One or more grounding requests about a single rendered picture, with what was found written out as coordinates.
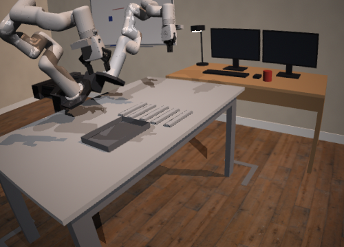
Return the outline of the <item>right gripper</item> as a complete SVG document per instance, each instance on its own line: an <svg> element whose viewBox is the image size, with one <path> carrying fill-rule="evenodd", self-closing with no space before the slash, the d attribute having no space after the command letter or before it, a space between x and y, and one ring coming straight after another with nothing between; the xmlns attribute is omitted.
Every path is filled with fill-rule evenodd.
<svg viewBox="0 0 344 247"><path fill-rule="evenodd" d="M79 61L87 68L89 75L91 75L94 73L94 71L92 65L90 65L90 62L101 59L104 61L106 72L108 72L111 69L109 64L111 50L105 48L100 35L96 34L90 39L92 40L92 44L81 48L82 55L80 56ZM104 54L104 52L106 53ZM105 55L107 55L107 57Z"/></svg>

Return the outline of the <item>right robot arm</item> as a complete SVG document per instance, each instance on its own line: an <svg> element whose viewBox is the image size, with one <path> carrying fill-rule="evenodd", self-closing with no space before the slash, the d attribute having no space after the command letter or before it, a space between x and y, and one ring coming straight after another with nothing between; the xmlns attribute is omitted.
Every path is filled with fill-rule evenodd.
<svg viewBox="0 0 344 247"><path fill-rule="evenodd" d="M63 48L44 32L35 32L31 38L23 32L16 32L21 24L37 25L44 30L56 32L76 26L81 40L70 44L71 49L75 50L91 45L89 38L98 32L89 6L56 14L36 7L35 0L18 0L0 22L0 38L31 59L38 58L45 48L46 51L39 60L39 69L61 88L67 100L78 98L83 91L83 85L77 83L64 67L57 65L63 55Z"/></svg>

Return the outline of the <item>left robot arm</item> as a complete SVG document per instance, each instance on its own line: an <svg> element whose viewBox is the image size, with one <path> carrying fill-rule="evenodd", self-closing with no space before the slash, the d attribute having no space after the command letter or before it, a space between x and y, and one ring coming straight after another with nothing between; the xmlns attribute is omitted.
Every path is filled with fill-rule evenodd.
<svg viewBox="0 0 344 247"><path fill-rule="evenodd" d="M142 34L135 29L134 16L141 21L145 21L150 17L162 17L162 24L173 23L174 6L172 3L165 3L159 6L157 2L152 0L142 0L141 7L135 3L130 3L125 10L125 21L122 27L122 36L120 36L116 43L113 56L110 60L111 69L106 72L112 76L119 77L120 71L126 59L126 51L132 55L138 53ZM184 25L175 24L176 30L184 29ZM103 71L104 72L104 71ZM104 72L104 73L105 73Z"/></svg>

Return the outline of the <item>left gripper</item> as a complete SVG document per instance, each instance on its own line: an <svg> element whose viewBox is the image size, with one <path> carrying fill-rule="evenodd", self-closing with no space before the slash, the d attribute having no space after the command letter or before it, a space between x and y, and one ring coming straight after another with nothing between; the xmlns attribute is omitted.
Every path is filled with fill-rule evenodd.
<svg viewBox="0 0 344 247"><path fill-rule="evenodd" d="M162 41L166 43L167 52L173 52L173 43L176 42L176 39L177 39L177 32L176 32L175 24L173 23L163 24L161 37L162 37Z"/></svg>

